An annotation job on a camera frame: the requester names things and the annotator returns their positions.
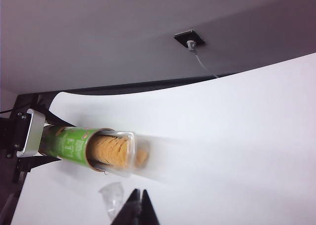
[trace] cable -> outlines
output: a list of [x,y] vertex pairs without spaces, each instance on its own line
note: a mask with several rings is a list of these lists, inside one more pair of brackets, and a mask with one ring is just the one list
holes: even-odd
[[195,56],[196,56],[196,58],[197,58],[197,61],[199,62],[199,64],[205,69],[205,70],[207,70],[208,72],[210,72],[211,73],[211,75],[213,75],[214,77],[216,77],[216,78],[218,78],[218,76],[217,75],[215,75],[215,74],[213,74],[208,68],[206,68],[205,67],[205,65],[203,65],[203,63],[202,63],[202,61],[199,59],[199,57],[198,57],[198,54],[197,53],[195,53],[194,54]]
[[197,43],[196,41],[194,40],[188,40],[187,41],[187,46],[188,46],[188,50],[189,52],[193,53],[196,58],[197,58],[197,61],[199,62],[199,64],[208,72],[211,73],[211,75],[213,75],[215,78],[218,78],[217,75],[213,74],[207,67],[205,67],[205,65],[203,65],[202,61],[199,59],[198,57],[198,54],[197,54],[197,50],[196,50],[196,46],[197,46]]
[[0,112],[0,114],[9,113],[9,112],[11,112],[11,111],[18,110],[18,109],[21,109],[21,108],[23,108],[23,107],[26,107],[26,106],[28,106],[28,105],[30,105],[30,104],[31,104],[31,103],[27,103],[27,104],[21,105],[21,106],[16,107],[16,108],[12,108],[12,109],[9,109],[9,110],[6,110],[6,111],[2,111],[2,112]]

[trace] white cable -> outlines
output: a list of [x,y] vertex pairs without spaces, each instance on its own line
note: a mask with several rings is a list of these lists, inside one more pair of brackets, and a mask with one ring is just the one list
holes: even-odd
[[217,75],[213,74],[207,67],[205,67],[205,65],[203,65],[202,61],[201,61],[201,60],[199,59],[199,57],[198,57],[198,54],[195,53],[194,55],[196,56],[197,61],[199,62],[199,64],[200,64],[205,70],[207,70],[208,72],[210,72],[211,75],[213,75],[213,76],[215,76],[216,78],[218,78]]

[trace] cable connector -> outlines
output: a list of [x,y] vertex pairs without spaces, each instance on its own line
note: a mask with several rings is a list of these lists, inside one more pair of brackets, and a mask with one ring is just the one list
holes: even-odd
[[196,41],[188,40],[187,45],[188,45],[189,52],[192,52],[194,54],[197,53],[197,51],[196,51],[197,42]]

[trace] clear plastic cup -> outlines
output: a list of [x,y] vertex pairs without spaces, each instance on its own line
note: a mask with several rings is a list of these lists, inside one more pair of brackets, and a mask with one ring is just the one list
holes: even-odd
[[109,218],[113,221],[123,206],[123,186],[120,182],[115,182],[101,188],[99,192],[102,194]]

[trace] pringles can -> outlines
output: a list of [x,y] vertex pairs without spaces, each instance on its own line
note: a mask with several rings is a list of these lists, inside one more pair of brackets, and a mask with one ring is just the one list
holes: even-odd
[[[87,147],[94,135],[107,135],[124,138],[127,141],[126,162],[124,168],[115,168],[109,164],[91,160],[87,157]],[[44,127],[39,145],[39,153],[89,167],[94,171],[112,171],[129,176],[136,163],[135,135],[132,132],[113,131],[109,128],[80,128],[48,125]]]

